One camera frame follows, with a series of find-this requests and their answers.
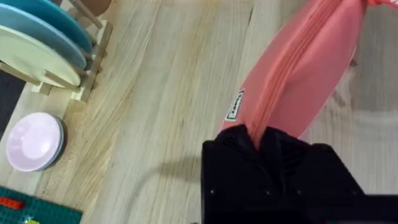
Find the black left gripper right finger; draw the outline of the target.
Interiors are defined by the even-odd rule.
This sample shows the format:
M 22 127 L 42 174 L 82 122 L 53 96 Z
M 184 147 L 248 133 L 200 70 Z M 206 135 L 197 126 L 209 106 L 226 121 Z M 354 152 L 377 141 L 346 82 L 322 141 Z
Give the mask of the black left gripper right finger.
M 362 218 L 364 192 L 331 146 L 267 128 L 260 154 L 284 208 L 296 220 L 333 223 Z

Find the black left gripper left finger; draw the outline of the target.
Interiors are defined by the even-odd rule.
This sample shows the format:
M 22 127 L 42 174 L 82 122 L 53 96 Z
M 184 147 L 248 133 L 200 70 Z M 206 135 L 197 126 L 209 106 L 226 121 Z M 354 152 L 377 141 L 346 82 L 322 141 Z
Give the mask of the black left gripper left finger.
M 227 128 L 201 150 L 203 223 L 280 223 L 274 181 L 245 125 Z

